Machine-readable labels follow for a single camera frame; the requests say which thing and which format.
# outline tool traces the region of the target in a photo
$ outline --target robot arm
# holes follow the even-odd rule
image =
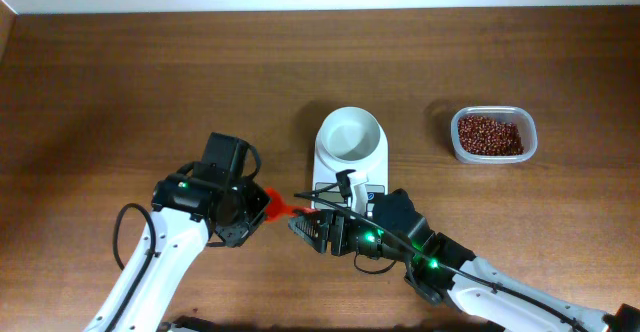
[[[248,151],[256,170],[243,176]],[[253,182],[257,151],[238,138],[212,133],[200,162],[158,182],[140,241],[87,332],[154,332],[180,280],[206,246],[239,247],[266,218],[269,196]],[[215,234],[221,242],[208,243]]]
[[[339,187],[348,199],[349,186]],[[404,262],[405,281],[433,305],[444,303],[514,332],[640,331],[640,311],[630,306],[623,305],[612,316],[559,300],[506,276],[484,258],[431,230],[403,190],[384,196],[367,217],[318,200],[313,192],[296,196],[335,208],[289,221],[289,228],[317,252],[324,253],[331,242],[334,256],[355,252]]]

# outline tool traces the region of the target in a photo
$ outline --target wooden surface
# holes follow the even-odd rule
[[[0,0],[0,61],[2,61],[4,49],[7,45],[15,17],[15,13]]]
[[[291,196],[310,187],[322,119],[346,105],[382,124],[390,187],[432,228],[557,297],[638,306],[639,21],[637,7],[19,16],[0,66],[3,330],[82,329],[119,275],[117,211],[148,205],[211,131],[255,144],[259,183]],[[531,113],[531,161],[457,162],[451,116],[487,104]],[[141,228],[125,220],[125,256]],[[165,317],[462,318],[420,300],[403,274],[362,275],[283,220],[198,257]]]

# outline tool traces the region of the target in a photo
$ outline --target bowl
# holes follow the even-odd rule
[[[517,156],[483,156],[469,153],[462,148],[458,135],[458,121],[467,116],[489,117],[498,122],[514,123],[518,127],[524,152]],[[519,163],[531,158],[538,148],[538,136],[533,118],[527,111],[509,106],[477,106],[463,108],[451,120],[451,139],[456,158],[462,163],[504,164]]]

